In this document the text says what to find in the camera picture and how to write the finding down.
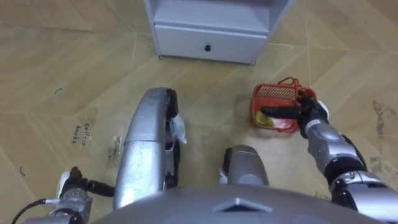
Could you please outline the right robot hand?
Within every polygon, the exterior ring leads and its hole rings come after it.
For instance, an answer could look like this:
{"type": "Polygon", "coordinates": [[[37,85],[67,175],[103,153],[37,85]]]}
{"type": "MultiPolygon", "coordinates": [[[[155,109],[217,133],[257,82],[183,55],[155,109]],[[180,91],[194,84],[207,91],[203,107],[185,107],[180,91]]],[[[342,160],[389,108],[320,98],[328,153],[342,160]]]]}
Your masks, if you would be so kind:
{"type": "Polygon", "coordinates": [[[328,124],[328,113],[316,98],[304,90],[298,91],[297,101],[298,106],[262,106],[260,112],[271,118],[296,120],[301,136],[306,139],[306,125],[316,119],[328,124]]]}

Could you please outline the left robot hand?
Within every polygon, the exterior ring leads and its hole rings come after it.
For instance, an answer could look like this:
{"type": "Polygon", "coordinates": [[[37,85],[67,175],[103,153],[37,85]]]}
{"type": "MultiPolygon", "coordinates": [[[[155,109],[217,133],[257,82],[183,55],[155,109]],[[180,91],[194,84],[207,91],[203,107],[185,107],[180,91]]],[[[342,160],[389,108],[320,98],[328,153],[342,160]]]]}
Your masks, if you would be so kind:
{"type": "Polygon", "coordinates": [[[61,198],[70,189],[81,189],[103,197],[114,197],[115,188],[104,182],[84,178],[78,167],[72,167],[69,172],[64,172],[57,187],[57,198],[61,198]]]}

